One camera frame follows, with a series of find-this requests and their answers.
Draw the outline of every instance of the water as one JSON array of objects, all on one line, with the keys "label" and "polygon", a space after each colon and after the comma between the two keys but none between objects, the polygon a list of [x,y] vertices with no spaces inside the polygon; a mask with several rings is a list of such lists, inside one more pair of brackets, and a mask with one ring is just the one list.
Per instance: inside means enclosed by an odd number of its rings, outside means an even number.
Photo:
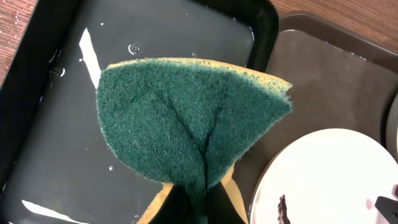
[{"label": "water", "polygon": [[[51,222],[27,211],[22,198],[83,223],[138,221],[135,215],[144,213],[162,185],[136,174],[108,149],[97,118],[96,75],[111,63],[198,51],[200,58],[244,66],[253,44],[248,27],[191,1],[95,0],[79,10],[65,48],[54,49],[45,62],[54,67],[45,103],[2,195],[9,222]],[[91,44],[84,42],[87,54],[80,47],[83,34]]]},{"label": "water", "polygon": [[253,29],[251,27],[249,27],[249,29],[251,30],[251,35],[253,37],[253,42],[254,42],[254,33],[253,33]]},{"label": "water", "polygon": [[250,217],[250,213],[251,213],[251,204],[249,204],[249,209],[248,209],[248,216]]},{"label": "water", "polygon": [[141,52],[141,46],[138,44],[134,44],[134,45],[129,45],[128,47],[130,54],[135,55],[138,54],[139,52]]}]

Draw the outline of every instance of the table surface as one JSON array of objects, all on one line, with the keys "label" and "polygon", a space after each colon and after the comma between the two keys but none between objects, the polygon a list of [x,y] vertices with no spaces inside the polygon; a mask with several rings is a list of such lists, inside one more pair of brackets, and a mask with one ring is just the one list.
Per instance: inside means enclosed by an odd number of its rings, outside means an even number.
[{"label": "table surface", "polygon": [[[37,0],[0,0],[0,84]],[[279,14],[304,10],[398,52],[397,0],[271,0]]]}]

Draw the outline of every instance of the green scouring pad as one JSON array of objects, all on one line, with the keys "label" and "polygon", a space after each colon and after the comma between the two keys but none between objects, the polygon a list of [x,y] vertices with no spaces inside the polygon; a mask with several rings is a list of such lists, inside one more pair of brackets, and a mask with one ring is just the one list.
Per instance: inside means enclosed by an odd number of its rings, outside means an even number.
[{"label": "green scouring pad", "polygon": [[99,123],[118,159],[144,177],[184,186],[206,223],[207,189],[291,111],[290,87],[212,60],[122,62],[101,74]]}]

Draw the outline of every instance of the water droplet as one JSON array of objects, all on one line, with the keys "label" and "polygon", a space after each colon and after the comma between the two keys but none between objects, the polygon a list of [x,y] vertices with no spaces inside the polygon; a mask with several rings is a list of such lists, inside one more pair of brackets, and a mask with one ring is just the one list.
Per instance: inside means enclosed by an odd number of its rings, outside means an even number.
[{"label": "water droplet", "polygon": [[62,49],[61,49],[60,52],[58,53],[57,59],[60,57],[61,52],[62,52]]},{"label": "water droplet", "polygon": [[132,55],[138,54],[139,52],[141,52],[141,46],[138,44],[134,44],[134,45],[129,45],[129,52]]},{"label": "water droplet", "polygon": [[49,60],[49,63],[51,63],[51,62],[54,60],[55,55],[57,54],[57,52],[58,52],[58,49],[55,49],[55,52],[54,52],[54,54],[52,55],[51,60]]},{"label": "water droplet", "polygon": [[65,74],[65,69],[63,68],[63,69],[62,69],[62,73],[61,73],[60,76],[63,77],[64,74]]}]

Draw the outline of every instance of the dark object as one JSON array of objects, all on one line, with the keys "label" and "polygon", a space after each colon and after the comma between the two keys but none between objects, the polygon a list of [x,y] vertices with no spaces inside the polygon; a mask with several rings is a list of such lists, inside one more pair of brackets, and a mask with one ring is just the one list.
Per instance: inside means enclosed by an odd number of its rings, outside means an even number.
[{"label": "dark object", "polygon": [[246,211],[265,166],[314,131],[345,128],[386,146],[386,121],[398,92],[398,56],[306,12],[283,16],[267,73],[293,84],[293,113],[236,163],[233,179]]},{"label": "dark object", "polygon": [[[244,224],[221,183],[216,184],[208,191],[206,202],[208,224]],[[190,223],[188,219],[190,212],[192,212],[192,209],[183,188],[174,186],[159,212],[149,224]]]},{"label": "dark object", "polygon": [[286,206],[286,199],[285,195],[282,195],[279,198],[279,204],[278,204],[278,221],[280,224],[290,224],[289,218],[287,218],[287,206]]},{"label": "dark object", "polygon": [[[398,197],[398,188],[394,194]],[[398,224],[398,201],[380,196],[374,206],[390,224]]]},{"label": "dark object", "polygon": [[[135,58],[192,57],[195,51],[200,58],[264,72],[279,32],[272,4],[208,4],[38,1],[0,89],[0,186],[7,181],[1,218],[54,222],[28,211],[23,199],[79,222],[138,221],[161,185],[121,165],[101,137],[79,40],[88,29],[101,69]],[[131,55],[129,44],[139,54]],[[49,73],[54,68],[64,68],[65,75]],[[60,205],[60,197],[68,200]]]},{"label": "dark object", "polygon": [[149,224],[185,223],[189,212],[192,212],[188,195],[181,186],[174,186],[159,212]]}]

